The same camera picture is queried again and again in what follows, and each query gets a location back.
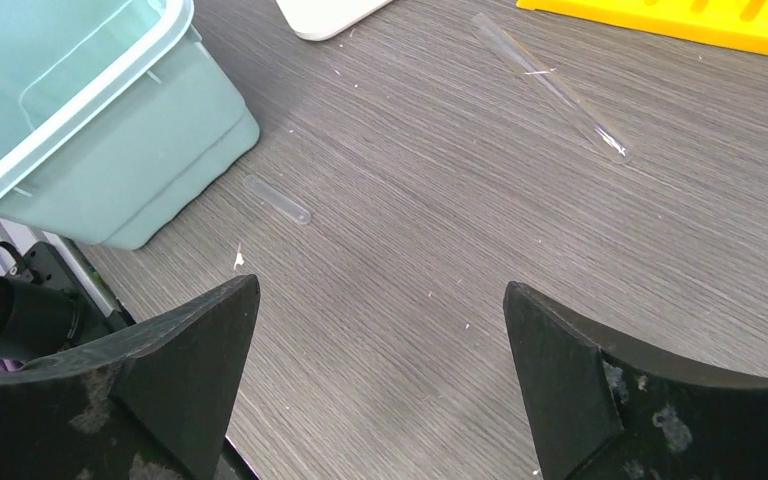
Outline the thin glass rod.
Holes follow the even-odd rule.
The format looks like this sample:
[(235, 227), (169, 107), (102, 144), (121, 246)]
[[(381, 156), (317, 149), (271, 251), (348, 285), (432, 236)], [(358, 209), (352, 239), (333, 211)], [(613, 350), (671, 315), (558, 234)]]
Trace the thin glass rod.
[(606, 122), (550, 68), (484, 13), (472, 18), (475, 35), (514, 73), (539, 93), (566, 122), (608, 161), (627, 164), (632, 151), (619, 130)]

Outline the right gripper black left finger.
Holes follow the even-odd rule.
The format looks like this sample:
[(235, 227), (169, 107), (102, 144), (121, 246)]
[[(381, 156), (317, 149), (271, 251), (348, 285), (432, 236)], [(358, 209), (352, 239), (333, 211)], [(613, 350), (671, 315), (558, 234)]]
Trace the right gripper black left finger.
[(236, 276), (0, 372), (0, 479), (251, 479), (226, 432), (260, 304)]

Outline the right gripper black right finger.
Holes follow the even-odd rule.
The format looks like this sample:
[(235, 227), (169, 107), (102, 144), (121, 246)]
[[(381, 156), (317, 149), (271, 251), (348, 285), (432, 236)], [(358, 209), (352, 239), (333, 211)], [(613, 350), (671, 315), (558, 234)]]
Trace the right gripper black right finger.
[(547, 479), (768, 479), (768, 378), (692, 360), (519, 282), (504, 317)]

